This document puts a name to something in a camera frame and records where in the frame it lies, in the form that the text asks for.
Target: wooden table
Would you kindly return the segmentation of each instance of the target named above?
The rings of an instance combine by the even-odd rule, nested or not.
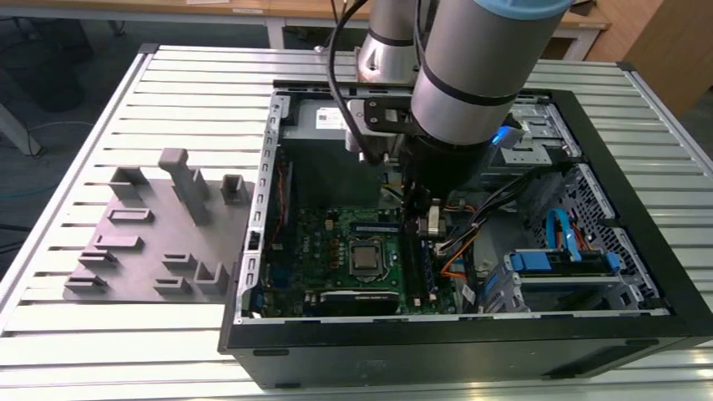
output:
[[[370,4],[346,25],[366,28]],[[222,4],[188,5],[185,0],[0,0],[0,15],[41,18],[105,19],[176,23],[236,23],[268,27],[269,47],[284,48],[286,26],[332,27],[329,0],[232,0]],[[582,17],[566,13],[554,33],[570,38],[565,60],[582,60],[609,21],[596,8]]]

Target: motherboard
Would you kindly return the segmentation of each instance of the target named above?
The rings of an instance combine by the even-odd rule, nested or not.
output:
[[[262,295],[268,316],[454,312],[452,281],[438,276],[432,244],[417,244],[422,266],[402,257],[400,213],[364,208],[297,211],[290,243],[272,252]],[[425,296],[414,299],[409,294],[422,283]]]

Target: blue light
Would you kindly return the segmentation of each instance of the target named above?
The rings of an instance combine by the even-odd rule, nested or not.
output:
[[[492,137],[492,144],[496,145],[500,140],[502,138],[505,138],[505,135],[508,135],[508,130],[510,129],[510,127],[508,127],[506,125],[502,125],[500,128],[498,128],[498,132],[496,133],[496,135]]]

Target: gray plastic block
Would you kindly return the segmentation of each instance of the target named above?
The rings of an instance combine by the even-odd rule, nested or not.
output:
[[[171,174],[176,195],[187,206],[188,213],[197,226],[210,221],[210,215],[202,201],[206,199],[206,185],[197,170],[191,171],[187,165],[185,149],[165,148],[160,154],[159,167]]]
[[[157,278],[153,289],[161,295],[185,295],[191,293],[191,285],[183,277]]]
[[[129,169],[128,174],[125,171],[120,174],[121,180],[137,183],[132,187],[139,196],[132,199],[116,197],[109,201],[85,248],[87,258],[72,273],[73,277],[96,276],[105,282],[104,291],[75,292],[68,286],[64,299],[224,303],[229,276],[234,274],[236,262],[241,259],[240,244],[245,241],[250,205],[249,202],[226,205],[221,181],[204,181],[199,171],[191,171],[191,175],[193,182],[205,183],[208,192],[201,198],[212,219],[200,227],[176,196],[172,180],[151,179],[141,184],[140,171],[136,173]],[[244,182],[244,185],[250,194],[254,183]],[[115,219],[116,211],[121,210],[149,210],[153,219],[151,222]],[[139,247],[132,247],[133,242],[139,242],[135,238],[140,238]],[[104,249],[95,246],[97,239],[97,245],[104,245]]]
[[[167,269],[171,271],[189,270],[193,272],[195,268],[199,266],[199,262],[196,261],[196,258],[189,253],[188,254],[167,253],[164,254],[161,263],[164,264]]]
[[[107,282],[99,276],[69,277],[64,287],[77,294],[100,294],[107,291]]]
[[[222,201],[226,205],[242,205],[250,202],[250,196],[241,175],[224,175],[221,183]]]
[[[204,294],[225,294],[228,289],[228,271],[222,266],[222,263],[218,264],[212,273],[204,263],[199,263],[199,268],[196,269],[196,275],[193,277],[193,282],[199,286]]]
[[[109,188],[123,201],[136,201],[141,199],[136,187],[147,183],[147,178],[139,167],[119,167],[109,181]]]
[[[92,245],[97,249],[140,249],[144,246],[144,241],[140,236],[108,236],[100,235],[93,241]]]
[[[151,223],[153,213],[145,207],[125,207],[111,210],[107,218],[115,223]]]
[[[79,255],[79,263],[88,269],[92,268],[113,268],[116,267],[116,257],[107,250],[84,251]]]

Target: aluminum workbench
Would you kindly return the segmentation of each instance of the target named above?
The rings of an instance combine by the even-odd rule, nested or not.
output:
[[[337,79],[354,79],[342,53]],[[116,166],[189,149],[206,179],[254,180],[273,79],[324,80],[310,51],[163,46],[119,85],[0,285],[0,399],[685,400],[713,398],[713,343],[660,353],[589,380],[262,391],[216,352],[222,305],[81,304],[63,284],[91,239]],[[713,302],[712,163],[637,73],[541,62],[528,86],[574,91],[662,234]]]

